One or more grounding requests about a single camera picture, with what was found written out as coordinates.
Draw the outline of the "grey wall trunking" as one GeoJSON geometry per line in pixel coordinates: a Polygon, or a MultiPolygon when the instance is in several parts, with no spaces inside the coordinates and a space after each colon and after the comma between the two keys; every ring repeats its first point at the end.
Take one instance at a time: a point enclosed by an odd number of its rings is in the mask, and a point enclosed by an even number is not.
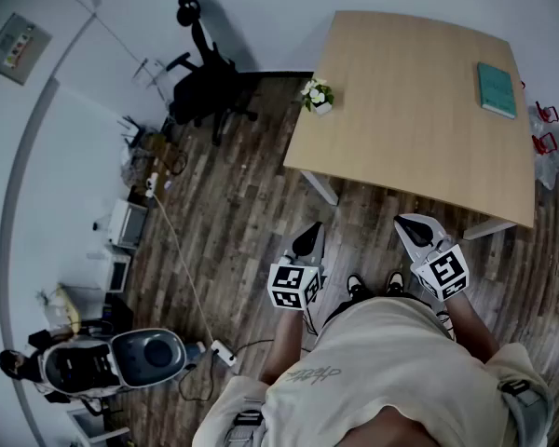
{"type": "MultiPolygon", "coordinates": [[[[14,345],[10,314],[9,268],[14,219],[24,172],[41,123],[59,82],[49,77],[28,104],[26,120],[7,117],[13,129],[0,129],[0,349],[14,345]]],[[[47,447],[24,388],[0,375],[0,447],[47,447]]]]}

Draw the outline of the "black office chair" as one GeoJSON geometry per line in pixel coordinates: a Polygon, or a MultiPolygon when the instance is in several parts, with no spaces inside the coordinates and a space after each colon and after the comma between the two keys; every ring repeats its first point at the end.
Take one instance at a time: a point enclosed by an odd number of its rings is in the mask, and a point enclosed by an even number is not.
{"type": "Polygon", "coordinates": [[[211,141],[218,146],[222,140],[222,123],[228,115],[245,115],[255,122],[258,114],[238,104],[243,81],[235,63],[221,55],[216,43],[207,42],[200,14],[198,0],[178,0],[176,20],[191,30],[202,64],[196,66],[190,62],[190,54],[185,52],[165,67],[167,73],[178,66],[189,71],[173,88],[169,115],[179,125],[193,122],[197,127],[211,115],[211,141]]]}

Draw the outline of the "white table leg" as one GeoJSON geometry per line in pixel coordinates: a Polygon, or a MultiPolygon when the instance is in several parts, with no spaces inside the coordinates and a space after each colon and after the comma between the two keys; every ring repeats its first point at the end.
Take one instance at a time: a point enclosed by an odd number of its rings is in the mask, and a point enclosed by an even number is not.
{"type": "Polygon", "coordinates": [[[331,206],[338,205],[339,197],[327,177],[307,170],[302,170],[301,174],[328,204],[331,206]]]}
{"type": "Polygon", "coordinates": [[[478,223],[467,228],[463,233],[464,240],[474,240],[480,237],[486,237],[496,232],[504,231],[515,226],[515,223],[502,219],[491,218],[485,222],[478,223]]]}

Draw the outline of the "person's right forearm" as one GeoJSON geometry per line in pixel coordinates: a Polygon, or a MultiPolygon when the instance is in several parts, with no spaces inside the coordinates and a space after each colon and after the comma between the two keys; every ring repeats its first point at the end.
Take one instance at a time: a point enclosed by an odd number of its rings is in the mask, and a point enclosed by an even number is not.
{"type": "Polygon", "coordinates": [[[499,351],[499,344],[464,292],[445,301],[457,342],[482,363],[499,351]]]}

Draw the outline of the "person's left shoe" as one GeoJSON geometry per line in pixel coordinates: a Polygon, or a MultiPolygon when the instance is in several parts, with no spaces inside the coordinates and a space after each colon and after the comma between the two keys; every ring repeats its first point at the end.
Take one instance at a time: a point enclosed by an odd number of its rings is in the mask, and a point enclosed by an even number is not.
{"type": "Polygon", "coordinates": [[[351,300],[366,299],[369,293],[363,280],[357,274],[351,274],[348,276],[347,290],[351,300]]]}

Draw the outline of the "teal book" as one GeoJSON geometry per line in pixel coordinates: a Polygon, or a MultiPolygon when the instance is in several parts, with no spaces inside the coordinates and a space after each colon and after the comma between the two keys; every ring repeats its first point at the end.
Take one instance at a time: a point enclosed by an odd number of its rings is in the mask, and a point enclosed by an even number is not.
{"type": "Polygon", "coordinates": [[[480,106],[509,119],[517,117],[509,73],[483,62],[477,63],[480,106]]]}

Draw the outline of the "brown cardboard box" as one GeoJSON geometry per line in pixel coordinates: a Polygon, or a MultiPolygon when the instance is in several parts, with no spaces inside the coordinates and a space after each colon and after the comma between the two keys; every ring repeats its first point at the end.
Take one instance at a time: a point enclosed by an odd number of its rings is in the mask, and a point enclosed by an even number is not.
{"type": "Polygon", "coordinates": [[[152,163],[155,171],[164,169],[170,176],[177,176],[184,170],[184,152],[166,135],[146,134],[143,136],[140,146],[146,152],[145,157],[152,163]]]}

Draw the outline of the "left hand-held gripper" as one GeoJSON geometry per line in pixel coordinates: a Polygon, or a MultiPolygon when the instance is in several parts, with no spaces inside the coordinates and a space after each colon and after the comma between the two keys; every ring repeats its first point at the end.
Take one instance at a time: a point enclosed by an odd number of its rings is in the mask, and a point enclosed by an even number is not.
{"type": "Polygon", "coordinates": [[[298,235],[269,269],[267,291],[276,308],[305,311],[323,290],[325,229],[315,222],[298,235]]]}

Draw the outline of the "grey padded chair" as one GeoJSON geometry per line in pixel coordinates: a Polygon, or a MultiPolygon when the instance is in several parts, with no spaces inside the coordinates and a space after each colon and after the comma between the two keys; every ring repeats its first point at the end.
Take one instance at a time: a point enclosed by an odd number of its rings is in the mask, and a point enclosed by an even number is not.
{"type": "Polygon", "coordinates": [[[141,329],[108,339],[78,336],[39,357],[45,383],[76,399],[97,399],[124,389],[165,383],[184,370],[181,338],[165,329],[141,329]]]}

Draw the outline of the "person's cream t-shirt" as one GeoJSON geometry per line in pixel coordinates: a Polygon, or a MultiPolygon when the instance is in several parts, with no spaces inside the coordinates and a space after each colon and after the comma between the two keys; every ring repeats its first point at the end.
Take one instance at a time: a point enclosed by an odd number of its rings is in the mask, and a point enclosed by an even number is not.
{"type": "Polygon", "coordinates": [[[356,433],[379,447],[548,447],[552,396],[526,349],[487,363],[409,299],[352,306],[273,385],[232,378],[193,447],[338,447],[356,433]]]}

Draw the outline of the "white metal case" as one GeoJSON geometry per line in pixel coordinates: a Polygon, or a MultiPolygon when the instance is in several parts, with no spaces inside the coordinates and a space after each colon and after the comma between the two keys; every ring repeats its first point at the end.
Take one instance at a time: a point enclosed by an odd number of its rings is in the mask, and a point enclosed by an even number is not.
{"type": "Polygon", "coordinates": [[[88,252],[93,282],[96,288],[112,293],[125,290],[131,256],[125,250],[110,244],[99,251],[88,252]]]}
{"type": "Polygon", "coordinates": [[[108,224],[109,243],[122,249],[137,249],[147,213],[148,208],[119,198],[108,224]]]}

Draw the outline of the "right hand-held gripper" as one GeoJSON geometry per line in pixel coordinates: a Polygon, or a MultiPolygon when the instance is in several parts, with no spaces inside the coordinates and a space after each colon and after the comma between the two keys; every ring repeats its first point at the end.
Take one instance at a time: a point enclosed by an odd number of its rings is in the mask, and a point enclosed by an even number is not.
{"type": "MultiPolygon", "coordinates": [[[[443,227],[432,217],[400,214],[393,222],[408,252],[435,246],[443,239],[443,227]]],[[[429,252],[424,259],[411,264],[411,271],[420,285],[440,302],[463,292],[470,285],[470,271],[457,243],[446,250],[440,247],[429,252]]]]}

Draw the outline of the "person's left forearm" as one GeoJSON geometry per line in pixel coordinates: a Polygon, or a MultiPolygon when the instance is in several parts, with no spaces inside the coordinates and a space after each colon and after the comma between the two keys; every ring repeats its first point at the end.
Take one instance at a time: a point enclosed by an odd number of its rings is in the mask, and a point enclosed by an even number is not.
{"type": "Polygon", "coordinates": [[[267,354],[260,381],[271,386],[301,357],[303,315],[296,310],[282,310],[274,341],[267,354]]]}

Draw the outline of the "person's black trousers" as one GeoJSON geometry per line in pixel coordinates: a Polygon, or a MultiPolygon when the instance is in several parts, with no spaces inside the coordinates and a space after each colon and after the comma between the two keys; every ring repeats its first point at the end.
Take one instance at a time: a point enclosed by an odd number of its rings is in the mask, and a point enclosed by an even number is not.
{"type": "MultiPolygon", "coordinates": [[[[324,321],[322,327],[325,327],[330,320],[332,320],[334,317],[338,316],[339,314],[347,311],[348,309],[350,309],[352,306],[357,305],[359,303],[363,303],[365,301],[374,301],[374,300],[378,300],[378,299],[387,299],[387,296],[383,297],[383,296],[374,296],[371,298],[364,298],[364,299],[352,299],[349,301],[345,301],[343,303],[341,303],[336,310],[334,310],[329,317],[324,321]]],[[[389,296],[390,299],[396,299],[396,298],[400,298],[400,299],[409,299],[409,300],[413,300],[416,302],[419,302],[425,306],[427,306],[429,309],[432,309],[432,306],[429,305],[428,303],[425,303],[424,301],[421,301],[419,298],[415,297],[414,295],[404,292],[404,293],[400,293],[400,294],[396,294],[396,295],[390,295],[389,296]]]]}

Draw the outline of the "white shelf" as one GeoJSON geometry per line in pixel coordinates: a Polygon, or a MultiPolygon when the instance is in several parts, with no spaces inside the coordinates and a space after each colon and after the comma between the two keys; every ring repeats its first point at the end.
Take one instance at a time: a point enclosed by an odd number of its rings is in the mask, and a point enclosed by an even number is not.
{"type": "Polygon", "coordinates": [[[110,440],[122,440],[123,436],[130,433],[128,427],[107,427],[102,415],[93,415],[86,408],[77,408],[66,413],[84,447],[108,447],[110,440]]]}

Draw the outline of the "small white flower pot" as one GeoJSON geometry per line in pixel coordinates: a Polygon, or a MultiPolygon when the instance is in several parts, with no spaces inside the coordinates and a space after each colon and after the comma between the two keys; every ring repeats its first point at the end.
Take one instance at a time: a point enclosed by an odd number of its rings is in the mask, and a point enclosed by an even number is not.
{"type": "Polygon", "coordinates": [[[309,112],[325,115],[333,108],[334,94],[323,79],[310,79],[301,90],[302,104],[309,112]]]}

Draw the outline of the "black router with antennas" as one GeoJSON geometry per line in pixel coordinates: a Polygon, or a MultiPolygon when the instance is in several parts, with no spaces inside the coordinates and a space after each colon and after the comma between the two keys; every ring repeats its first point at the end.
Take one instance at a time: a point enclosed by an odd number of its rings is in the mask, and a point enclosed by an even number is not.
{"type": "Polygon", "coordinates": [[[121,133],[123,141],[129,149],[135,148],[143,138],[145,129],[130,116],[123,116],[117,123],[124,129],[121,133]]]}

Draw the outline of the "yellow plastic bag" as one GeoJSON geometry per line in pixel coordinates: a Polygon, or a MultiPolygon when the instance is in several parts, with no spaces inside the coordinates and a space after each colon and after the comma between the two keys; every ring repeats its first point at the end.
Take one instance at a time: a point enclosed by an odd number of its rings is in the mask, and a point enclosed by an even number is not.
{"type": "Polygon", "coordinates": [[[62,284],[52,291],[38,291],[36,300],[50,328],[68,328],[73,334],[79,333],[82,327],[80,313],[62,284]]]}

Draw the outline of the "grey electrical wall panel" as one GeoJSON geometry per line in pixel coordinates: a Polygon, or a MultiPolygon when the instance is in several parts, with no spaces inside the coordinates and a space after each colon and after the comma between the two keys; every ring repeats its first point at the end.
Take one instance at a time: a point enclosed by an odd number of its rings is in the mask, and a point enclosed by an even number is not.
{"type": "Polygon", "coordinates": [[[23,86],[52,35],[18,13],[0,30],[0,75],[23,86]]]}

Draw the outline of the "clear acrylic stand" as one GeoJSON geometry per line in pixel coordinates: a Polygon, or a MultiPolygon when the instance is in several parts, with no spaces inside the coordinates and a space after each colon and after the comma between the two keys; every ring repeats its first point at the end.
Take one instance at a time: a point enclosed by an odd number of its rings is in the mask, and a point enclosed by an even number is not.
{"type": "Polygon", "coordinates": [[[134,72],[131,82],[137,87],[153,88],[165,94],[169,86],[169,77],[160,61],[144,58],[134,72]]]}

